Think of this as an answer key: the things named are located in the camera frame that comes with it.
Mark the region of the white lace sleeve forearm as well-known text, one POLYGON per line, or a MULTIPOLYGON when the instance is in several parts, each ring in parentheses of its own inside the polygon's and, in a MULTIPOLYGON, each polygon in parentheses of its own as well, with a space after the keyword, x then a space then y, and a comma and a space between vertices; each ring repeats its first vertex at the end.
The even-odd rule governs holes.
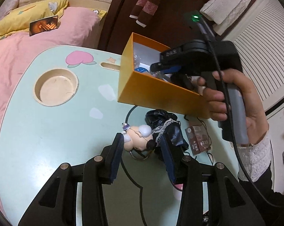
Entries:
POLYGON ((238 147, 242 164, 253 182, 256 182, 268 169, 271 163, 270 134, 266 132, 258 144, 238 147))

